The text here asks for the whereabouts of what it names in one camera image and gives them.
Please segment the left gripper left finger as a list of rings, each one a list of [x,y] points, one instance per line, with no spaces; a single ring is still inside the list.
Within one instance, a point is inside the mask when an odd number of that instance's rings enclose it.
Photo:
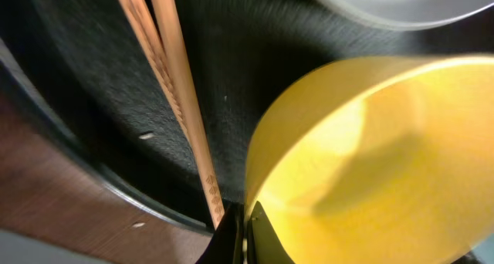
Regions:
[[[196,264],[243,264],[243,214],[242,205],[231,204],[228,207]]]

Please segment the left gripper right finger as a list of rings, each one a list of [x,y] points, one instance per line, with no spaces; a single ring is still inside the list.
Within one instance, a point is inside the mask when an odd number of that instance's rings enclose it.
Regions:
[[[283,248],[261,203],[257,201],[246,222],[248,264],[293,264]]]

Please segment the yellow bowl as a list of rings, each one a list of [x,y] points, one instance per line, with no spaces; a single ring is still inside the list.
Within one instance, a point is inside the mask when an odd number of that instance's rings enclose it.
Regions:
[[[493,57],[306,74],[252,136],[245,220],[296,263],[454,262],[493,232]]]

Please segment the grey round plate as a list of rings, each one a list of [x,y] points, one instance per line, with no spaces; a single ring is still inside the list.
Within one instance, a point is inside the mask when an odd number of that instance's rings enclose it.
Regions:
[[[418,31],[448,25],[493,7],[493,0],[317,0],[365,25]]]

